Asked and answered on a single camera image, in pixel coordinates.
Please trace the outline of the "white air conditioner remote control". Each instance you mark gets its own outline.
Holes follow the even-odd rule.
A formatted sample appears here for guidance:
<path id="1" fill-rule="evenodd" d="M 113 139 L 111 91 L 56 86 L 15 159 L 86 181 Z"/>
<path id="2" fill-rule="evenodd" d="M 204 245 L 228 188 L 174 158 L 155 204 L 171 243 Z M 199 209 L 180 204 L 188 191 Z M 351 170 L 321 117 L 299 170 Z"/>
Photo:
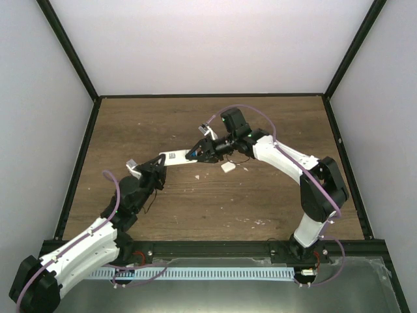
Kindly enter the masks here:
<path id="1" fill-rule="evenodd" d="M 178 166 L 184 164 L 196 163 L 196 160 L 188 160 L 186 154 L 189 152 L 189 149 L 176 150 L 176 151 L 166 151 L 161 152 L 160 155 L 165 156 L 164 166 Z"/>

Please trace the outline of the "white remote battery cover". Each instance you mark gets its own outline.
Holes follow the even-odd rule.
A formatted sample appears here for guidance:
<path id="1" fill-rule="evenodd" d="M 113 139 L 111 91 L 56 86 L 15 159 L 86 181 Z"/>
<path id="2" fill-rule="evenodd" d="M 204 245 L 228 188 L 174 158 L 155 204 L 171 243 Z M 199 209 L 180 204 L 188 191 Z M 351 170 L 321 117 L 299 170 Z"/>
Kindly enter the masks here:
<path id="1" fill-rule="evenodd" d="M 236 168 L 236 165 L 232 162 L 225 162 L 221 165 L 221 169 L 224 173 L 229 173 L 230 171 L 233 171 Z"/>

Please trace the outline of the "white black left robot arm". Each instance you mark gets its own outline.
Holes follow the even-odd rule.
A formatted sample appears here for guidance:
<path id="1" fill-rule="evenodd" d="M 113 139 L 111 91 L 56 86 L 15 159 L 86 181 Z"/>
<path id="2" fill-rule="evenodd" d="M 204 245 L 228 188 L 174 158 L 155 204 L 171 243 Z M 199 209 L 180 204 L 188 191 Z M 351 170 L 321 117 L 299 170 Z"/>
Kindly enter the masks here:
<path id="1" fill-rule="evenodd" d="M 126 163 L 129 174 L 121 180 L 105 170 L 115 193 L 100 216 L 75 238 L 39 258 L 30 255 L 19 265 L 9 291 L 17 312 L 53 312 L 61 299 L 97 268 L 111 262 L 126 263 L 133 256 L 127 231 L 139 212 L 166 178 L 165 154 L 136 164 Z"/>

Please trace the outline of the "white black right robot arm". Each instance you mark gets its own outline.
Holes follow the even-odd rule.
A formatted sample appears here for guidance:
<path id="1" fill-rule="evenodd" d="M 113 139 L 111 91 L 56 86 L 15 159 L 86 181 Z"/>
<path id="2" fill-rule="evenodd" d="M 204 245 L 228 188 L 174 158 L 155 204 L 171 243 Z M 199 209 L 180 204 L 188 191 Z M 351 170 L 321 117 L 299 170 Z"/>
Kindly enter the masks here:
<path id="1" fill-rule="evenodd" d="M 200 126 L 203 139 L 186 153 L 188 161 L 217 163 L 237 151 L 248 158 L 264 162 L 293 179 L 300 187 L 304 212 L 297 229 L 289 239 L 290 257 L 303 263 L 313 254 L 326 225 L 341 217 L 341 208 L 349 199 L 346 184 L 336 161 L 300 153 L 279 142 L 276 133 L 252 129 L 241 107 L 228 106 L 217 113 L 227 134 L 218 138 L 210 122 Z"/>

